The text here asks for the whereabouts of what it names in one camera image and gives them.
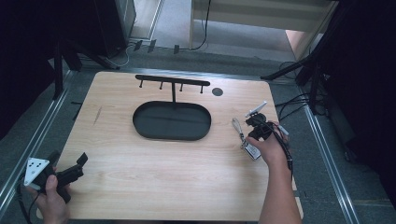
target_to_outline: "gray floor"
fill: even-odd
[[[174,4],[175,1],[165,0],[163,8],[169,7],[166,3]],[[161,21],[163,19],[160,17],[157,28],[164,31],[166,28],[161,26]],[[196,25],[200,26],[201,22],[197,21]],[[210,33],[210,29],[216,30],[216,34],[219,35]],[[235,56],[239,55],[242,50],[230,50],[229,46],[222,44],[224,40],[216,39],[217,36],[221,36],[221,29],[209,26],[209,38],[206,45],[208,47],[205,50],[183,50],[179,54],[174,54],[172,49],[160,47],[172,47],[175,44],[180,44],[182,47],[182,39],[183,41],[185,39],[175,38],[172,40],[170,36],[175,35],[173,32],[164,37],[159,32],[155,32],[153,38],[158,40],[158,45],[153,52],[148,53],[147,47],[137,51],[129,49],[129,61],[126,54],[120,54],[111,60],[114,63],[125,63],[128,61],[126,65],[120,68],[123,72],[181,73],[202,77],[249,80],[260,80],[260,76],[270,75],[277,71],[283,62],[293,60],[290,57],[292,53],[290,52],[290,46],[287,44],[286,35],[282,31],[268,31],[260,35],[260,39],[266,40],[266,43],[263,44],[264,47],[261,47],[263,48],[262,56],[255,50],[249,53],[248,49],[253,49],[255,45],[259,45],[259,42],[250,39],[253,35],[245,36],[242,39],[250,39],[246,43],[251,44],[251,46],[244,43],[244,54]],[[166,46],[164,40],[169,42],[168,46]],[[216,46],[216,50],[209,52],[209,49],[213,46]],[[64,98],[64,103],[46,132],[43,142],[38,146],[37,157],[46,157],[53,149],[63,149],[67,136],[74,124],[73,117],[78,112],[78,105],[74,105],[72,102],[83,102],[94,75],[104,70],[92,61],[83,60],[83,63],[82,70],[71,76],[70,87]],[[276,104],[286,102],[301,93],[300,88],[288,77],[281,77],[277,81],[270,83]],[[0,141],[0,153],[3,164],[3,169],[0,171],[0,185],[4,186],[7,182],[23,151],[28,146],[36,128],[52,102],[52,94],[53,86],[50,86],[14,125],[9,134]],[[296,107],[297,105],[287,107],[284,114]],[[349,223],[342,211],[342,206],[340,206],[334,183],[329,176],[329,168],[323,160],[322,152],[318,146],[318,139],[314,135],[307,111],[305,109],[299,110],[297,113],[282,120],[283,126],[291,134],[290,144],[294,158],[294,176],[304,209],[304,223]],[[376,173],[363,164],[346,161],[343,146],[330,120],[321,116],[317,116],[315,119],[318,120],[320,125],[320,132],[325,136],[337,171],[346,186],[360,223],[396,223],[395,210],[389,203],[389,199],[382,189]],[[29,204],[29,201],[30,199],[25,197],[26,205]],[[8,209],[1,215],[1,223],[24,223],[20,208],[15,200],[10,202]],[[39,220],[33,214],[31,217],[34,223],[39,223]],[[111,221],[73,220],[71,223],[111,223]]]
[[[150,40],[155,39],[157,47],[172,49],[179,45],[186,49],[189,47],[190,27],[191,2],[163,0]],[[205,39],[205,21],[195,20],[192,30],[192,47],[196,48]],[[205,44],[199,51],[280,62],[295,60],[284,30],[209,21],[206,35]]]
[[[134,0],[136,18],[131,33],[132,38],[146,40],[152,38],[162,4],[162,0]]]

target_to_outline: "small black circle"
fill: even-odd
[[[213,93],[215,96],[221,96],[221,95],[223,94],[223,91],[222,91],[222,89],[220,89],[220,88],[214,88],[214,89],[212,90],[212,93]]]

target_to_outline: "black curtain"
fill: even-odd
[[[325,87],[356,134],[346,146],[378,172],[396,207],[395,11],[395,1],[357,1],[321,56]]]
[[[46,2],[0,2],[0,139],[54,79]]]

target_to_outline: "wire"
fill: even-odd
[[[285,119],[286,117],[288,117],[288,116],[294,114],[295,112],[299,111],[305,105],[309,105],[309,99],[307,99],[307,98],[297,99],[297,98],[305,96],[305,95],[309,95],[309,93],[303,93],[303,94],[297,95],[297,96],[293,97],[291,100],[288,100],[285,103],[281,103],[281,104],[275,105],[275,107],[282,106],[282,108],[280,109],[279,114],[278,114],[279,121],[281,121],[281,120]],[[323,99],[316,99],[316,105],[323,105],[323,101],[324,101]],[[286,108],[286,106],[288,106],[288,105],[297,105],[297,104],[302,104],[302,105],[299,106],[298,108],[292,110],[291,112],[289,112],[289,114],[287,114],[286,116],[282,117],[282,112]],[[318,115],[324,116],[324,115],[326,115],[326,113],[318,113]]]
[[[207,20],[208,20],[208,18],[209,18],[209,11],[210,11],[210,3],[211,3],[211,2],[212,2],[212,1],[209,0],[209,4],[207,5],[206,21],[205,21],[205,38],[204,38],[204,41],[202,42],[202,44],[201,44],[199,47],[197,47],[197,48],[195,48],[195,49],[190,49],[190,50],[198,50],[198,49],[200,49],[201,46],[206,42],[206,37],[207,37]]]
[[[201,27],[204,33],[206,34],[206,28],[204,27],[204,20],[201,20]],[[203,51],[207,50],[207,48],[209,48],[209,43],[206,42],[206,48],[203,49]]]
[[[17,193],[17,200],[20,205],[23,217],[25,218],[25,220],[28,224],[32,224],[32,221],[30,220],[30,212],[29,212],[29,214],[26,212],[26,208],[24,207],[24,204],[23,204],[23,196],[21,193],[21,182],[23,180],[23,177],[24,177],[24,174],[21,175],[20,180],[15,185],[15,191]]]
[[[129,54],[128,54],[128,49],[130,48],[130,47],[132,47],[132,46],[128,46],[128,48],[126,48],[125,49],[125,54],[126,54],[126,56],[127,56],[127,61],[126,61],[126,63],[123,63],[123,64],[117,64],[117,63],[113,63],[113,62],[111,62],[108,58],[106,58],[110,63],[112,63],[113,65],[116,65],[116,66],[118,66],[118,67],[123,67],[123,66],[125,66],[126,64],[128,64],[128,62],[129,62]]]
[[[282,69],[282,66],[285,63],[295,63],[295,62],[283,62],[282,64],[279,65],[279,71]],[[293,70],[293,73],[294,73],[294,77],[288,77],[287,75],[284,75],[284,77],[289,78],[289,79],[295,79],[297,77],[297,73],[296,73],[295,69]]]
[[[37,195],[35,196],[35,199],[32,201],[32,203],[29,206],[29,213],[28,213],[29,219],[30,219],[30,213],[32,211],[33,205],[35,204],[35,201],[37,201],[39,195],[40,195],[40,192],[37,191]]]
[[[290,152],[289,152],[289,147],[290,147],[289,143],[287,141],[283,140],[284,135],[282,134],[281,131],[279,131],[280,134],[281,134],[281,136],[279,136],[279,133],[277,131],[275,131],[274,128],[273,128],[274,126],[277,127],[277,125],[274,124],[273,122],[264,122],[264,121],[262,121],[260,119],[254,118],[254,116],[252,116],[251,118],[256,120],[256,121],[258,121],[261,125],[265,125],[267,127],[267,129],[270,130],[270,132],[272,132],[274,134],[277,142],[280,144],[280,146],[282,147],[282,149],[283,149],[283,151],[285,153],[286,160],[287,160],[287,163],[288,163],[288,168],[291,171],[291,180],[292,180],[293,179],[293,158],[291,157]]]
[[[194,49],[179,49],[179,50],[198,50],[198,49],[200,49],[201,48],[201,46],[203,46],[204,45],[204,43],[206,42],[206,38],[207,38],[207,21],[208,21],[208,19],[209,19],[209,11],[210,11],[210,4],[211,4],[211,0],[209,0],[209,4],[207,5],[207,12],[206,12],[206,19],[205,19],[205,29],[204,29],[204,31],[205,31],[205,37],[204,37],[204,41],[201,43],[201,45],[199,46],[199,47],[197,47],[197,48],[194,48]],[[128,48],[129,47],[131,47],[131,46],[135,46],[137,43],[135,43],[135,42],[131,42],[132,43],[132,45],[129,45],[128,46]],[[167,47],[156,47],[156,48],[159,48],[159,49],[172,49],[172,48],[167,48]]]

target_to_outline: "floor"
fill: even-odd
[[[227,76],[232,76],[232,78],[257,79],[260,75],[272,74],[286,62],[295,61],[283,30],[211,21],[207,25],[205,43],[196,50],[199,52],[194,53],[186,50],[179,54],[173,54],[175,45],[180,45],[181,48],[187,48],[189,45],[190,14],[188,8],[191,7],[189,1],[134,1],[137,14],[136,27],[139,22],[144,21],[139,19],[141,18],[139,15],[145,14],[145,11],[153,21],[148,22],[146,28],[136,29],[133,33],[131,42],[143,40],[142,49],[133,51],[130,48],[128,49],[129,54],[120,54],[109,59],[113,63],[125,63],[120,68],[121,71],[136,71],[136,68],[143,67],[162,69],[165,73],[196,69],[193,71],[199,72],[199,74],[205,73],[205,75],[220,73],[221,76],[228,74]],[[156,14],[152,10],[139,9],[144,8],[141,5],[143,2],[151,4],[147,8],[159,8],[160,10]],[[193,45],[195,47],[201,45],[204,38],[205,22],[195,21]],[[151,40],[156,40],[157,50],[149,53],[148,45]],[[42,143],[42,148],[64,145],[67,135],[73,127],[71,119],[76,115],[78,105],[71,104],[71,102],[83,102],[84,92],[89,88],[95,72],[100,70],[97,66],[91,66],[93,63],[90,61],[84,60],[83,62],[85,70],[81,74],[84,76],[74,76],[73,79],[66,80],[70,82],[72,91],[64,100],[63,110],[60,110],[58,117],[48,127],[48,129],[55,129],[56,132],[44,130],[47,137]],[[198,63],[199,66],[192,68],[190,62]],[[295,84],[292,84],[292,79],[288,77],[282,77],[271,83],[271,89],[276,103],[286,102],[290,97],[302,91],[309,91],[309,88],[297,88]],[[35,117],[44,115],[46,109],[51,106],[48,103],[51,93],[51,88],[43,93],[32,106],[32,110],[35,112],[24,115],[21,122],[17,124],[18,130],[12,132],[4,141],[0,141],[0,147],[17,150],[18,147],[27,146],[33,134],[28,130],[40,125],[40,119],[35,119]],[[396,213],[381,189],[376,174],[362,164],[351,164],[345,160],[339,139],[326,117],[312,116],[309,110],[300,110],[291,118],[285,119],[284,124],[285,127],[288,127],[289,132],[294,133],[295,137],[292,143],[299,150],[294,152],[297,167],[295,178],[305,213],[304,223],[396,222]],[[45,154],[46,151],[38,150],[38,155]],[[18,159],[11,158],[12,165],[6,167],[3,173],[11,173],[13,165],[18,163]],[[349,208],[345,208],[342,203],[351,203],[353,210],[348,210]],[[10,209],[18,209],[18,207],[11,203]],[[2,223],[3,221],[4,223],[15,223],[13,222],[16,220],[15,218],[21,219],[21,216],[10,212],[10,209],[5,214],[0,214],[0,218],[4,215]],[[72,221],[72,223],[102,222],[82,220]]]

